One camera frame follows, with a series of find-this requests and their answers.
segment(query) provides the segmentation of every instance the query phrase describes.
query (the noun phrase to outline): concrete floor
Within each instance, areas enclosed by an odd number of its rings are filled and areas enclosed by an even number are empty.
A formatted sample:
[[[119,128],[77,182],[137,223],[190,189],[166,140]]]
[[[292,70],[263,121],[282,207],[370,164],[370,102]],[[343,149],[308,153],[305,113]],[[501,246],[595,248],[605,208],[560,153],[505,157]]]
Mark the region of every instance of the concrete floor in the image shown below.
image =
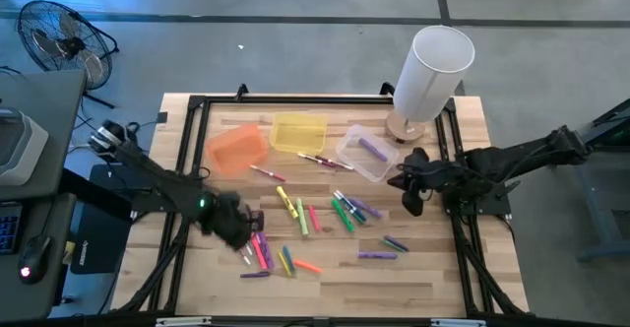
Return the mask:
[[[15,11],[30,0],[0,0]],[[437,0],[54,0],[85,12],[221,16],[438,18]],[[448,0],[453,18],[494,20],[630,20],[630,0]],[[0,64],[38,72],[15,33],[0,20]],[[86,102],[99,122],[151,121],[165,92],[374,94],[395,83],[412,36],[421,26],[211,23],[95,23],[118,39],[113,74],[96,96],[113,111]],[[546,135],[562,124],[581,128],[630,96],[628,29],[461,28],[476,47],[464,79],[481,96],[490,135],[508,146]],[[142,130],[144,147],[153,129]],[[82,142],[87,130],[77,131]],[[88,175],[97,159],[71,155],[66,166]],[[510,195],[523,280],[532,312],[627,324],[630,260],[575,260],[597,242],[570,168],[522,178]],[[111,277],[72,276],[66,294],[76,303],[52,315],[94,313]]]

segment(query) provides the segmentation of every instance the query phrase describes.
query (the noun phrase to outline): yellow marker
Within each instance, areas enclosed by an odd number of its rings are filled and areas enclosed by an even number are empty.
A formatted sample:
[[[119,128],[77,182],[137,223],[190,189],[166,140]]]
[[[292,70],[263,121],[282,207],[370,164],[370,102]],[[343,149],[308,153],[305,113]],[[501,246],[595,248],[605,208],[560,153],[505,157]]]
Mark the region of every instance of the yellow marker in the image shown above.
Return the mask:
[[[304,216],[304,207],[302,207],[302,199],[297,198],[297,214],[299,215],[299,225],[302,228],[302,235],[308,235],[308,226],[306,225],[306,217]]]
[[[286,194],[284,194],[283,188],[281,186],[277,186],[276,187],[276,191],[278,192],[280,197],[283,198],[283,201],[284,201],[284,204],[286,205],[286,208],[291,213],[291,217],[296,219],[297,216],[298,216],[297,212],[295,211],[295,208],[293,208],[293,204],[291,204],[291,201],[288,200],[288,197],[286,196]]]
[[[290,269],[288,269],[288,264],[286,264],[286,259],[284,259],[284,255],[282,251],[278,251],[278,256],[280,257],[280,261],[283,262],[283,266],[284,269],[286,270],[286,274],[290,277],[292,277],[293,275],[291,274]]]

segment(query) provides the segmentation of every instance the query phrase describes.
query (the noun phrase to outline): lamp base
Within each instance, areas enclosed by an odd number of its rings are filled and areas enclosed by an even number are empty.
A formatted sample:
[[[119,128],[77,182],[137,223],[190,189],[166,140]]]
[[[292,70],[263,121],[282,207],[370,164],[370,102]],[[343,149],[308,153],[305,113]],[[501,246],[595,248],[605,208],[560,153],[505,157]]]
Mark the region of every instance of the lamp base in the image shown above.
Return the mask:
[[[424,133],[422,123],[408,121],[396,111],[390,112],[385,119],[385,130],[399,144],[414,142]]]

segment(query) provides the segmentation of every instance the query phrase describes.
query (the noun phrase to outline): computer keyboard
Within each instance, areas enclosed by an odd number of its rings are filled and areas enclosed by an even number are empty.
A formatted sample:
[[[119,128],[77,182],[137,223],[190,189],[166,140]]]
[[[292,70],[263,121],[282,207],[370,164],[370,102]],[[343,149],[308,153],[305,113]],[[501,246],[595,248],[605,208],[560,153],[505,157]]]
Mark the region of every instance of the computer keyboard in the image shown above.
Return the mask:
[[[22,204],[0,203],[0,255],[14,254],[18,250]]]

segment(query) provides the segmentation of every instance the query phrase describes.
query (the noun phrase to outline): orange plastic container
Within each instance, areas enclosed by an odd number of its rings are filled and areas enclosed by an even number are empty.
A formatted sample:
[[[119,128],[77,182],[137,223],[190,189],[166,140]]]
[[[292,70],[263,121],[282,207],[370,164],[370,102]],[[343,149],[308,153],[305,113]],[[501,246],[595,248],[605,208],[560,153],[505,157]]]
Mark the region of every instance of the orange plastic container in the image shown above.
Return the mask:
[[[267,151],[267,141],[256,124],[239,126],[206,142],[206,158],[212,170],[222,174],[238,174],[251,164],[259,164]]]

